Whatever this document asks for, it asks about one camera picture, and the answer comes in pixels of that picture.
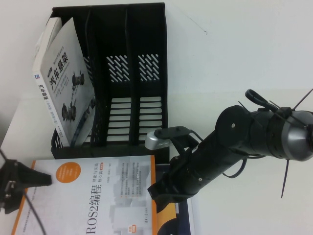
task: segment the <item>desk organizer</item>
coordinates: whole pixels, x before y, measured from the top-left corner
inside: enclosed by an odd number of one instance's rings
[[[54,158],[155,154],[168,163],[168,148],[144,147],[147,132],[168,127],[164,3],[55,7],[51,17],[74,18],[96,96],[91,136],[70,148],[55,131]]]

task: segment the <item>white wall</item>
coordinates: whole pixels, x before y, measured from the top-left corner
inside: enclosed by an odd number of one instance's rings
[[[40,98],[34,46],[54,6],[150,0],[0,2],[0,139],[21,98]],[[168,0],[169,94],[312,85],[313,2]]]

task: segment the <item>black cable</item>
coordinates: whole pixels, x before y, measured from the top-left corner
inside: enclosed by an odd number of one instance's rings
[[[237,173],[235,173],[235,174],[233,174],[233,175],[226,175],[225,173],[223,173],[223,175],[226,176],[226,177],[228,177],[228,178],[230,178],[230,179],[236,178],[237,176],[239,176],[239,175],[243,172],[243,170],[244,170],[244,168],[245,168],[245,166],[246,166],[246,162],[247,162],[247,158],[243,159],[243,163],[241,164],[241,167],[240,167],[240,169],[237,171]]]
[[[26,191],[23,189],[22,192],[23,192],[23,195],[24,195],[24,197],[26,198],[26,200],[27,200],[27,202],[28,202],[28,204],[29,204],[29,207],[31,208],[31,210],[32,210],[33,213],[34,213],[34,215],[35,215],[35,217],[36,217],[36,219],[37,219],[37,221],[38,221],[38,223],[39,223],[39,226],[40,226],[41,230],[43,231],[43,235],[46,235],[44,225],[43,225],[43,223],[41,222],[41,220],[40,220],[40,218],[39,218],[39,216],[38,216],[38,214],[37,214],[37,212],[36,212],[36,210],[35,210],[33,204],[31,203],[29,197],[27,196]]]
[[[284,182],[283,182],[283,189],[282,189],[282,195],[280,198],[283,198],[284,190],[285,190],[285,184],[287,180],[287,173],[288,173],[288,166],[289,166],[289,160],[287,160],[286,169],[285,169],[285,176],[284,176]]]
[[[5,156],[5,154],[4,154],[4,152],[2,151],[2,149],[0,149],[0,154],[2,155],[2,157],[3,157],[3,159],[4,159],[5,161],[8,160],[8,158]]]
[[[243,170],[245,169],[245,166],[246,166],[246,162],[248,159],[260,159],[260,158],[264,158],[266,157],[265,155],[254,155],[254,156],[249,156],[247,157],[246,159],[243,159],[243,163],[241,164],[241,167],[240,169],[233,175],[226,175],[225,173],[223,173],[224,176],[230,178],[230,179],[234,179],[236,178],[237,176],[239,176]]]
[[[298,108],[299,104],[301,104],[302,101],[305,100],[306,97],[308,97],[308,95],[309,95],[312,91],[313,91],[313,89],[310,90],[310,91],[296,104],[296,106],[293,108],[293,110],[295,110],[296,108]]]
[[[203,141],[203,139],[193,130],[190,130],[191,133],[193,133],[199,140]]]
[[[5,156],[5,154],[4,154],[4,152],[2,151],[2,149],[0,149],[0,154],[1,154],[1,156],[3,157],[3,159],[4,159],[5,161],[8,160],[8,158]],[[36,212],[36,210],[35,210],[33,204],[31,203],[30,199],[28,198],[25,189],[22,190],[22,193],[23,193],[24,197],[26,198],[26,200],[27,200],[27,202],[28,202],[28,204],[29,204],[29,207],[30,207],[31,210],[33,211],[33,213],[34,213],[34,215],[35,215],[35,217],[36,217],[36,219],[37,219],[37,221],[38,221],[38,223],[39,223],[39,226],[40,226],[41,230],[43,231],[43,235],[46,235],[46,232],[45,232],[45,228],[44,228],[44,226],[43,226],[43,223],[41,222],[41,220],[40,220],[40,218],[39,218],[39,216],[38,216],[38,214],[37,214],[37,212]]]

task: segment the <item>book spine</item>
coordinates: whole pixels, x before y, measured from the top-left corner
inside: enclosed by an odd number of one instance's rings
[[[48,112],[50,117],[52,118],[53,124],[55,126],[55,129],[57,130],[57,133],[60,137],[60,140],[62,142],[62,145],[64,147],[69,146],[68,139],[65,135],[63,126],[61,124],[61,121],[59,119],[58,113],[54,107],[53,101],[51,99],[51,96],[49,94],[49,91],[47,89],[47,84],[45,83],[43,76],[40,71],[34,72],[35,80],[37,82],[38,88],[43,95],[43,99],[45,101],[46,107],[48,108]]]

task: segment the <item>wheel illustration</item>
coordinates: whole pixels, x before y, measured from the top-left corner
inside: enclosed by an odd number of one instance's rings
[[[63,104],[63,107],[62,107],[62,117],[63,117],[63,120],[65,120],[67,117],[67,107],[65,106],[65,104]]]
[[[82,73],[80,77],[80,84],[83,86],[84,83],[85,83],[85,78],[84,78],[84,74]]]
[[[76,118],[76,107],[73,106],[72,107],[72,120],[75,121],[75,118]]]
[[[75,77],[75,75],[73,75],[73,77],[72,77],[72,83],[73,83],[73,86],[76,86],[76,77]]]

